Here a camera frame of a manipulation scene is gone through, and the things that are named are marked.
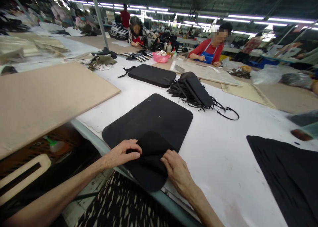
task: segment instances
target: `blue apron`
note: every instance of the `blue apron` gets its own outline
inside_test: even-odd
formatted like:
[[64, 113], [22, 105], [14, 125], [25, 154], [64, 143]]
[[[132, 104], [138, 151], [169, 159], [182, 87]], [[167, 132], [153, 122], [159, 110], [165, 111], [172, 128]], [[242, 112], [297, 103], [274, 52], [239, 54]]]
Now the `blue apron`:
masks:
[[207, 48], [211, 45], [211, 42], [212, 42], [212, 40], [210, 41], [210, 43], [208, 44], [208, 46], [206, 47], [206, 49], [201, 53], [200, 56], [203, 56], [203, 55], [205, 56], [205, 61], [201, 61], [201, 62], [204, 62], [204, 63], [207, 63], [207, 64], [212, 64], [214, 54], [215, 54], [215, 52], [216, 52], [216, 50], [217, 50], [218, 48], [215, 48], [213, 54], [209, 54], [209, 53], [205, 52], [205, 51], [207, 50]]

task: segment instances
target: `pink basket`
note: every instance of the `pink basket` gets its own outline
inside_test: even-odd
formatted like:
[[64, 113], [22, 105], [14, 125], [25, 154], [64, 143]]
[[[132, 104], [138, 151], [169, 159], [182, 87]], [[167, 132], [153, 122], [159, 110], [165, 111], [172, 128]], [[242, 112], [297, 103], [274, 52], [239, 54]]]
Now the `pink basket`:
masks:
[[166, 55], [166, 56], [158, 56], [156, 55], [157, 52], [153, 52], [152, 55], [153, 55], [153, 60], [155, 62], [159, 62], [159, 63], [167, 63], [168, 62], [168, 59], [170, 58], [169, 55]]

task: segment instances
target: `hair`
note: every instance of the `hair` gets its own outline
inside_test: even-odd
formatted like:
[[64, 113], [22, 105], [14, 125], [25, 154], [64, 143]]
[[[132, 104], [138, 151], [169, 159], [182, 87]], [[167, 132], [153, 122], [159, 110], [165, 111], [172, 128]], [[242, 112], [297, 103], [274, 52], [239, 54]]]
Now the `hair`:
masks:
[[138, 17], [136, 17], [136, 16], [133, 16], [133, 17], [130, 18], [130, 24], [132, 26], [135, 26], [135, 25], [141, 26], [142, 25], [141, 20]]
[[223, 23], [219, 27], [219, 31], [227, 31], [228, 35], [231, 35], [232, 30], [233, 30], [233, 26], [229, 22]]

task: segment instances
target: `wooden crate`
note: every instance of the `wooden crate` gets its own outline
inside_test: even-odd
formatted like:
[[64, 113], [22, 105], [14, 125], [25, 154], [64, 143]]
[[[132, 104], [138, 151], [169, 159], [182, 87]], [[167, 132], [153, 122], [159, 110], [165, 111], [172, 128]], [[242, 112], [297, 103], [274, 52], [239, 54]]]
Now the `wooden crate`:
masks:
[[[66, 123], [55, 130], [49, 132], [47, 136], [54, 141], [63, 141], [69, 145], [69, 151], [78, 146], [83, 137], [79, 132], [70, 124]], [[39, 138], [25, 147], [19, 149], [10, 156], [0, 161], [0, 180], [14, 172], [16, 169], [33, 159], [34, 157], [46, 153], [52, 161], [56, 163], [59, 159], [66, 155], [54, 155], [50, 152], [50, 146], [47, 140]]]

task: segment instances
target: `black and white patterned skirt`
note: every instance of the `black and white patterned skirt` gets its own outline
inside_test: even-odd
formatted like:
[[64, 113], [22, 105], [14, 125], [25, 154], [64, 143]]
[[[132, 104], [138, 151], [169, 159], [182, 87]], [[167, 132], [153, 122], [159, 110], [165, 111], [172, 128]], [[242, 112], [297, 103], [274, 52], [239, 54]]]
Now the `black and white patterned skirt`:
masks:
[[114, 171], [76, 227], [183, 226], [136, 183]]

